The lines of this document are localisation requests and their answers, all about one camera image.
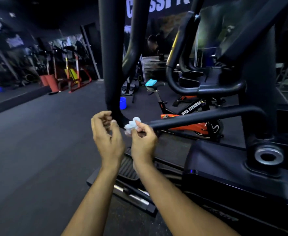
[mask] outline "hand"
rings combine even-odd
[[[157,136],[154,130],[147,124],[135,121],[138,130],[132,129],[131,155],[135,167],[138,169],[140,164],[152,164],[154,151],[157,143]]]
[[[125,144],[111,111],[102,111],[91,119],[94,141],[102,158],[103,169],[119,169],[125,151]]]

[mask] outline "person's left hand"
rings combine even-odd
[[[111,111],[102,111],[91,119],[94,141],[102,157],[102,168],[116,168],[121,165],[125,144],[116,120]]]

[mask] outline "exercise bike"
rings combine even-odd
[[[159,95],[158,88],[162,86],[165,86],[165,83],[155,83],[153,86],[146,86],[147,91],[151,92],[149,95],[155,93],[155,95],[157,96],[158,104],[163,113],[160,115],[162,119],[194,113],[197,112],[199,109],[201,109],[202,111],[207,111],[210,109],[209,106],[213,105],[213,101],[219,104],[222,104],[225,101],[221,99],[217,101],[215,98],[207,98],[207,99],[196,98],[187,107],[181,109],[178,113],[175,113],[170,109],[166,108],[165,104],[167,102],[163,101]],[[168,130],[162,130],[162,132],[178,135],[193,140],[205,139],[205,140],[219,141],[219,139],[224,137],[224,135],[222,134],[223,129],[224,126],[221,120],[214,120],[209,122],[191,124],[182,127],[175,127]],[[195,135],[184,133],[182,131],[192,131],[195,133]]]

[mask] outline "round pivot joint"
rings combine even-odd
[[[263,165],[275,166],[283,162],[284,155],[279,147],[260,146],[256,149],[255,159]]]

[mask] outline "forearm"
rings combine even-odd
[[[224,222],[192,202],[153,164],[137,168],[143,185],[174,236],[237,235]]]
[[[62,236],[103,234],[117,174],[118,167],[101,168]]]

